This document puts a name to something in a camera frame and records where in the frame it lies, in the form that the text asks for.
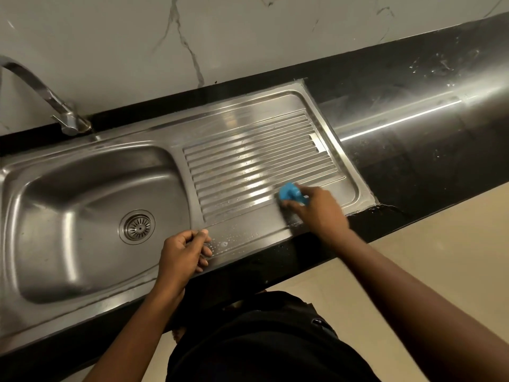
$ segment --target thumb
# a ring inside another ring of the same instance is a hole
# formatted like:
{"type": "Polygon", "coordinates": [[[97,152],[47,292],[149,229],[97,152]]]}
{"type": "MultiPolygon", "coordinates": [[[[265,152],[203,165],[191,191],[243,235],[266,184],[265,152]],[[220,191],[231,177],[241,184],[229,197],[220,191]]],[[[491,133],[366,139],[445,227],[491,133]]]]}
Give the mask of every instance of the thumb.
{"type": "Polygon", "coordinates": [[[203,244],[205,244],[205,240],[207,240],[208,236],[209,231],[207,229],[202,229],[193,237],[192,241],[187,245],[186,249],[190,250],[196,255],[199,255],[201,248],[203,247],[203,244]]]}
{"type": "Polygon", "coordinates": [[[288,208],[289,210],[294,212],[301,219],[304,217],[304,214],[306,212],[306,206],[302,205],[300,202],[286,199],[286,200],[282,201],[282,205],[285,208],[288,208]]]}

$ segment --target black countertop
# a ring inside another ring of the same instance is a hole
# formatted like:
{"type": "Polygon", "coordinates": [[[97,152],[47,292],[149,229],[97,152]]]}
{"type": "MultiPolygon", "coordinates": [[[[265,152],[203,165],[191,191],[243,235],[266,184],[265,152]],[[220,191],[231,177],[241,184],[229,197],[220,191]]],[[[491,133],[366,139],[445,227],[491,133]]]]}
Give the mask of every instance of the black countertop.
{"type": "MultiPolygon", "coordinates": [[[[339,138],[366,133],[341,145],[381,203],[349,217],[369,242],[509,181],[508,33],[503,14],[102,112],[92,123],[102,131],[303,78],[339,138]]],[[[65,139],[56,124],[9,134],[0,155],[65,139]]],[[[333,257],[307,233],[196,277],[167,328],[333,257]]],[[[92,364],[140,303],[4,355],[0,380],[60,380],[92,364]]]]}

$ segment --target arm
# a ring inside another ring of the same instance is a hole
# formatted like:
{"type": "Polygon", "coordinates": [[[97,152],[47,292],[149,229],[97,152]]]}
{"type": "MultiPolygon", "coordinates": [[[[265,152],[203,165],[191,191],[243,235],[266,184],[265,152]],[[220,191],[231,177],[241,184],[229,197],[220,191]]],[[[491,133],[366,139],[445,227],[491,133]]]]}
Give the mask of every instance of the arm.
{"type": "Polygon", "coordinates": [[[204,246],[210,240],[206,229],[183,231],[166,239],[154,288],[85,382],[142,380],[166,323],[184,297],[184,287],[195,271],[203,271],[201,266],[208,264],[200,254],[212,256],[204,246]]]}
{"type": "Polygon", "coordinates": [[[508,381],[509,345],[350,230],[330,192],[283,202],[347,265],[430,381],[508,381]]]}

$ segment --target blue sponge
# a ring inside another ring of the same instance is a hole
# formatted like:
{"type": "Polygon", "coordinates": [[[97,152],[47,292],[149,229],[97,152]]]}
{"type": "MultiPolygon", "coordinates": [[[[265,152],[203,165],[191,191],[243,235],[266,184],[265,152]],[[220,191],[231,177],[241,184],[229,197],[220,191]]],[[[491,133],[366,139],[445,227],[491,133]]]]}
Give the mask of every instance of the blue sponge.
{"type": "Polygon", "coordinates": [[[309,199],[304,197],[299,188],[291,182],[284,184],[284,186],[279,189],[279,199],[281,201],[284,199],[292,199],[304,205],[309,203],[309,199]]]}

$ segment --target left hand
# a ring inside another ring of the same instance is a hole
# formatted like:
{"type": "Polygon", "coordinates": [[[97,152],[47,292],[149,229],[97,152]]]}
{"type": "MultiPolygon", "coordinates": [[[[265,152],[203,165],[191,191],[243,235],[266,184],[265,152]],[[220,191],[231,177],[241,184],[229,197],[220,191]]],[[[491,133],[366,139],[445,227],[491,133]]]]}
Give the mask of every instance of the left hand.
{"type": "Polygon", "coordinates": [[[212,251],[204,243],[210,241],[206,229],[199,232],[187,230],[167,238],[161,251],[154,291],[173,291],[181,298],[191,276],[203,272],[203,267],[209,265],[204,257],[211,257],[212,251]]]}

